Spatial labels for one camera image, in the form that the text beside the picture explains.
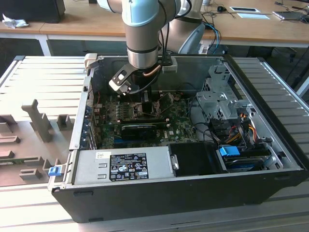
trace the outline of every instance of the warning label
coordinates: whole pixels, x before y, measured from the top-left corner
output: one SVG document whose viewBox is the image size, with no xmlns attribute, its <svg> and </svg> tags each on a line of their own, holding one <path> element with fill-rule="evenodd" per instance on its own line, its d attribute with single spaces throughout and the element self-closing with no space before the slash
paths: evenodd
<svg viewBox="0 0 309 232">
<path fill-rule="evenodd" d="M 148 179 L 146 153 L 111 155 L 110 180 Z"/>
</svg>

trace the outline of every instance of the desk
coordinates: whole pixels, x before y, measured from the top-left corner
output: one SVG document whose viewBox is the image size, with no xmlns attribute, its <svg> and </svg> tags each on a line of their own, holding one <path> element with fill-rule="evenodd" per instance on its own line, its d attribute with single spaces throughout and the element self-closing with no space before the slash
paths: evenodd
<svg viewBox="0 0 309 232">
<path fill-rule="evenodd" d="M 27 28 L 10 29 L 0 25 L 0 37 L 39 40 L 45 56 L 52 55 L 48 40 L 83 41 L 125 41 L 124 25 L 119 14 L 113 14 L 88 1 L 64 0 L 66 12 L 58 24 L 30 22 Z M 284 11 L 273 0 L 217 0 L 217 3 L 238 7 L 254 7 L 261 13 Z M 287 7 L 305 7 L 305 3 L 286 1 Z M 256 45 L 281 47 L 307 47 L 309 45 L 309 25 L 301 22 L 281 22 L 275 15 L 265 19 L 241 19 L 237 14 L 217 14 L 214 19 L 216 28 L 222 34 L 221 44 Z M 212 31 L 206 31 L 203 44 L 209 44 L 214 38 Z"/>
<path fill-rule="evenodd" d="M 274 0 L 217 0 L 230 13 L 235 13 L 229 7 L 257 8 L 260 14 L 271 14 L 273 11 L 285 11 L 285 8 L 274 4 Z M 292 6 L 305 7 L 305 3 L 284 1 L 290 10 Z M 202 11 L 217 13 L 218 5 L 202 7 Z M 302 22 L 281 21 L 274 14 L 267 15 L 270 19 L 241 18 L 237 14 L 217 13 L 214 20 L 216 28 L 222 34 L 221 44 L 226 45 L 256 45 L 281 47 L 307 47 L 309 45 L 309 25 Z M 205 33 L 203 40 L 212 40 L 213 34 Z"/>
</svg>

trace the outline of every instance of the slotted metal table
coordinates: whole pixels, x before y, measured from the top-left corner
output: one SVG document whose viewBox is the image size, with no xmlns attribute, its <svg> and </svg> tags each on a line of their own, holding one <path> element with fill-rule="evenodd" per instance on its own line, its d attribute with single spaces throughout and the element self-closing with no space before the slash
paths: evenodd
<svg viewBox="0 0 309 232">
<path fill-rule="evenodd" d="M 255 58 L 235 60 L 309 155 L 308 106 L 266 62 Z M 0 79 L 0 104 L 5 104 L 8 98 L 17 98 L 23 92 L 39 98 L 49 118 L 59 111 L 74 118 L 84 76 L 83 57 L 25 57 L 15 60 Z M 52 100 L 50 103 L 53 107 L 46 104 L 47 100 Z M 16 116 L 27 117 L 22 113 L 17 110 Z M 47 190 L 46 184 L 0 188 L 0 199 L 0 229 L 14 232 L 41 232 L 46 228 L 58 232 L 300 232 L 309 228 L 309 181 L 297 187 L 282 189 L 261 205 L 87 224 L 73 222 Z"/>
</svg>

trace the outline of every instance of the blue tab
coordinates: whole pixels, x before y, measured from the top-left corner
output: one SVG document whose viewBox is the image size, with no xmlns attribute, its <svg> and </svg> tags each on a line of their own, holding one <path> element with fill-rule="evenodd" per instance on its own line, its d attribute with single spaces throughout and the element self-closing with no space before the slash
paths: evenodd
<svg viewBox="0 0 309 232">
<path fill-rule="evenodd" d="M 224 146 L 219 149 L 221 156 L 239 156 L 240 153 L 236 146 Z"/>
<path fill-rule="evenodd" d="M 48 171 L 49 176 L 61 176 L 61 167 L 51 167 Z"/>
</svg>

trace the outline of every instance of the blue cable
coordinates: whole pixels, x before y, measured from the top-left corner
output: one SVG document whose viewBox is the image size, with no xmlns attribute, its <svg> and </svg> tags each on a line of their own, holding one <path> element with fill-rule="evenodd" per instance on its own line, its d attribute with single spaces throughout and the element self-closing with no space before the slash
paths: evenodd
<svg viewBox="0 0 309 232">
<path fill-rule="evenodd" d="M 205 23 L 206 26 L 210 27 L 215 33 L 216 33 L 216 36 L 217 36 L 217 45 L 216 45 L 216 48 L 215 50 L 213 51 L 213 54 L 215 54 L 218 46 L 219 46 L 219 34 L 218 34 L 218 30 L 216 28 L 214 28 L 212 25 L 208 24 L 208 23 Z"/>
</svg>

